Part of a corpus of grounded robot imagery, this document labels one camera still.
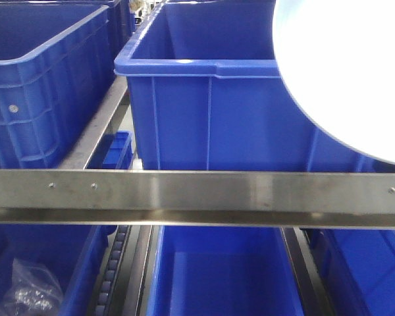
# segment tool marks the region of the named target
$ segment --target blue plastic crate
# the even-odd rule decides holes
[[[57,277],[65,295],[59,316],[85,315],[107,246],[105,226],[0,225],[0,303],[17,258],[44,264]]]
[[[121,0],[122,6],[122,29],[123,38],[126,43],[127,40],[132,37],[133,32],[136,30],[136,25],[134,23],[134,13],[130,13],[129,0]]]
[[[311,249],[337,316],[395,315],[395,230],[315,231]]]
[[[162,3],[132,36],[115,68],[128,77],[145,169],[369,170],[371,159],[317,129],[289,96],[274,60],[273,8]]]
[[[303,315],[279,229],[160,230],[147,316]]]
[[[70,150],[114,79],[106,25],[106,7],[0,5],[0,168]]]
[[[126,0],[0,0],[0,5],[9,3],[13,5],[105,5],[108,16],[109,45],[112,59],[114,59],[127,42],[122,29],[122,1]]]
[[[132,158],[132,133],[117,132],[105,156],[102,169],[129,169]]]

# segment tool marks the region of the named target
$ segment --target shelf rack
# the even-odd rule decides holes
[[[295,227],[395,228],[395,173],[87,170],[120,126],[126,91],[117,78],[59,169],[0,170],[0,223],[134,225],[100,307],[123,316],[145,313],[158,225],[281,226],[307,315],[332,315]]]

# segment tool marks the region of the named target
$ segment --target storage bin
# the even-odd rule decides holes
[[[109,45],[111,50],[111,57],[117,56],[122,49],[127,39],[123,38],[122,29],[122,6],[121,1],[126,0],[0,0],[0,4],[13,4],[13,5],[105,5],[107,6],[107,31],[109,38]]]
[[[369,169],[371,159],[317,129],[289,96],[274,60],[273,8],[161,3],[132,36],[115,69],[128,77],[145,169]]]
[[[132,133],[117,132],[105,156],[102,169],[129,169],[132,158]]]
[[[303,315],[279,229],[160,230],[147,316]]]
[[[0,5],[0,168],[70,150],[114,79],[106,25],[106,7]]]
[[[395,315],[395,230],[315,230],[311,251],[337,316]]]
[[[136,25],[134,23],[134,13],[130,13],[129,0],[121,0],[121,7],[123,38],[124,43],[126,43],[136,30]]]
[[[106,226],[0,224],[0,303],[17,258],[57,277],[65,295],[59,316],[85,315],[107,246]]]

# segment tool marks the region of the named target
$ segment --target screw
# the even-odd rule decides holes
[[[9,111],[12,113],[17,113],[17,112],[19,112],[19,108],[17,105],[12,104],[12,105],[9,105]]]

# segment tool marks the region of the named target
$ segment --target clear plastic bag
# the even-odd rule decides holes
[[[59,281],[44,265],[15,259],[0,316],[56,316],[62,301]]]

